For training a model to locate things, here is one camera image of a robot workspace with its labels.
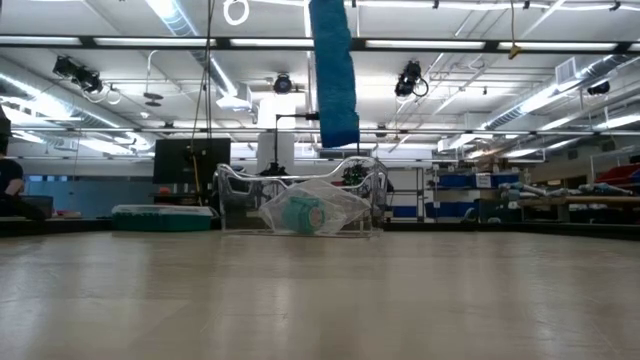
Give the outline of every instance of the black monitor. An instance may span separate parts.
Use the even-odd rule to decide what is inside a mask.
[[[195,184],[191,139],[157,140],[153,162],[154,184]],[[212,182],[218,164],[231,161],[230,139],[195,139],[193,153],[201,184]]]

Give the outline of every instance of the ceiling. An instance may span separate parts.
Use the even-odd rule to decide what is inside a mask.
[[[250,15],[246,22],[232,26],[223,16],[222,1],[216,1],[212,22],[212,36],[280,36],[303,37],[305,34],[302,6],[291,6],[249,1]],[[206,0],[182,0],[187,15],[201,34],[206,32]],[[346,7],[352,36],[401,38],[469,38],[510,39],[511,12],[508,9],[474,11],[440,8],[407,8],[407,1],[378,2],[384,7]],[[467,4],[494,4],[503,1],[475,1]],[[536,4],[553,5],[554,2]],[[606,2],[566,1],[569,6],[597,6]],[[640,9],[640,2],[625,4]],[[239,16],[236,8],[231,15]],[[515,9],[514,30],[517,39],[571,41],[637,41],[640,12],[619,9],[608,11],[546,12],[532,7]],[[64,34],[64,35],[128,35],[169,36],[170,32],[143,0],[76,0],[34,1],[4,0],[2,34]],[[0,48],[0,56],[48,79],[70,91],[79,89],[68,81],[60,80],[51,70],[57,56],[71,56],[77,62],[97,70],[102,80],[117,88],[123,95],[117,105],[107,102],[98,105],[143,127],[159,127],[167,121],[177,127],[192,127],[196,117],[196,100],[202,67],[187,51],[160,51],[152,58],[148,91],[162,94],[162,107],[145,105],[142,94],[147,89],[147,56],[149,51],[134,50],[63,50]],[[569,59],[569,55],[521,54],[514,60],[496,54],[444,54],[438,53],[353,53],[357,84],[357,112],[361,127],[387,124],[390,127],[465,128],[468,114],[488,116],[514,102],[522,94],[540,86],[555,76],[555,67]],[[305,52],[296,51],[219,51],[214,56],[230,79],[248,84],[254,100],[273,96],[268,79],[278,73],[289,73],[294,83],[308,88],[308,59]],[[393,89],[397,74],[409,60],[417,60],[423,71],[434,64],[429,72],[430,92],[418,102],[402,106]],[[624,92],[638,80],[637,64],[625,69],[624,77],[612,79],[612,93]],[[448,100],[460,87],[464,92]],[[305,111],[303,93],[292,94],[300,112]],[[592,104],[602,98],[583,99]],[[577,93],[538,109],[535,114],[555,120],[580,107]],[[214,126],[251,127],[251,116],[243,112],[224,111],[215,106],[213,116],[219,120]],[[197,116],[204,118],[204,107]],[[205,122],[197,124],[204,127]],[[299,127],[309,126],[299,122]],[[239,139],[253,140],[251,134]],[[435,142],[439,136],[415,136],[408,142]]]

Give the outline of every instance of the plastic bag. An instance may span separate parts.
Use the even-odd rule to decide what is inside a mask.
[[[276,232],[333,235],[371,208],[369,202],[321,180],[289,187],[260,207]]]

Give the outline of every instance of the white ceiling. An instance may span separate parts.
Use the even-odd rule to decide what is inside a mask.
[[[185,10],[201,33],[206,30],[207,0],[182,0]],[[248,20],[240,26],[227,24],[222,15],[222,1],[216,1],[212,23],[213,36],[304,36],[303,8],[250,1]],[[460,38],[509,39],[511,17],[507,10],[469,11],[430,8],[346,8],[354,36],[452,38],[465,23]],[[542,16],[540,9],[516,9],[515,33],[522,34]],[[637,40],[640,12],[607,10],[574,12],[557,11],[536,27],[528,40]],[[81,35],[170,35],[144,0],[32,1],[4,0],[0,33],[13,34],[81,34]],[[144,126],[159,126],[164,120],[176,120],[178,126],[192,126],[196,112],[198,81],[202,68],[187,52],[161,51],[153,57],[152,82],[149,90],[165,96],[160,108],[144,104],[146,51],[0,49],[0,56],[20,64],[48,79],[58,80],[51,72],[56,56],[71,56],[91,69],[100,71],[103,80],[120,89],[125,98],[117,105],[102,103],[105,109]],[[465,113],[488,114],[508,104],[519,94],[554,76],[554,67],[569,56],[526,55],[514,60],[506,55],[444,55],[431,71],[429,96],[420,106],[411,106],[403,116],[394,117],[399,104],[393,88],[408,60],[418,60],[423,70],[438,54],[434,53],[353,53],[356,72],[358,107],[362,125],[375,126],[397,119],[403,127],[419,124],[425,127],[462,126]],[[234,81],[250,84],[259,99],[268,95],[266,78],[288,72],[294,82],[307,86],[307,57],[304,52],[221,51],[215,57]],[[484,64],[485,73],[468,84],[464,94],[450,102],[437,115],[436,110],[460,86],[466,84],[475,70],[470,66]],[[63,81],[62,86],[77,89]],[[304,110],[305,97],[295,95],[298,108]],[[553,109],[545,109],[551,117],[575,109],[573,101]],[[151,114],[144,120],[140,112]],[[250,126],[250,117],[242,113],[214,111],[218,119],[238,119]],[[234,126],[233,121],[225,126]]]

